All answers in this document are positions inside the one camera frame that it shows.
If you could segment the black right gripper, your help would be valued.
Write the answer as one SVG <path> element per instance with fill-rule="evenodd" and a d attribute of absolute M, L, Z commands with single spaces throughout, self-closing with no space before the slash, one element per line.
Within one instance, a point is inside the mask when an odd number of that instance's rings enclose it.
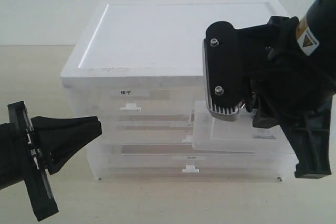
<path fill-rule="evenodd" d="M 245 76 L 257 94 L 253 126 L 280 126 L 292 147 L 296 178 L 331 175 L 329 137 L 335 95 L 335 21 L 271 17 L 238 30 Z"/>

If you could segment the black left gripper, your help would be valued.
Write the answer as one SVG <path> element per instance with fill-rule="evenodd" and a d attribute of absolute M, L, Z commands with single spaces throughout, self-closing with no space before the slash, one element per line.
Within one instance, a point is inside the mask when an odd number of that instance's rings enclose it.
<path fill-rule="evenodd" d="M 31 121 L 23 101 L 7 107 L 9 132 L 29 200 L 36 219 L 43 221 L 58 213 L 58 206 L 41 161 L 41 150 L 49 174 L 56 174 L 79 150 L 102 134 L 101 123 L 96 116 L 69 119 L 36 116 Z M 41 150 L 34 143 L 34 129 Z"/>

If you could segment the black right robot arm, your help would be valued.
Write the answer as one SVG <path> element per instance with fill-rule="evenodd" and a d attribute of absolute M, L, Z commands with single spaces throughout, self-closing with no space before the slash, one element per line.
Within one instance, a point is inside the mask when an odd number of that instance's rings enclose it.
<path fill-rule="evenodd" d="M 257 105 L 256 125 L 281 127 L 298 160 L 296 178 L 330 176 L 335 0 L 315 0 L 301 18 L 240 28 L 234 38 L 233 104 Z"/>

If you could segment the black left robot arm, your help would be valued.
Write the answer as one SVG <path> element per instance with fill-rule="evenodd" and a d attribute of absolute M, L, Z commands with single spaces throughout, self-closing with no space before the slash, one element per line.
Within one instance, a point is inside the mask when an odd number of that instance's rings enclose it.
<path fill-rule="evenodd" d="M 48 176 L 102 134 L 97 116 L 31 118 L 24 101 L 7 106 L 1 124 L 1 189 L 24 182 L 38 221 L 58 213 Z"/>

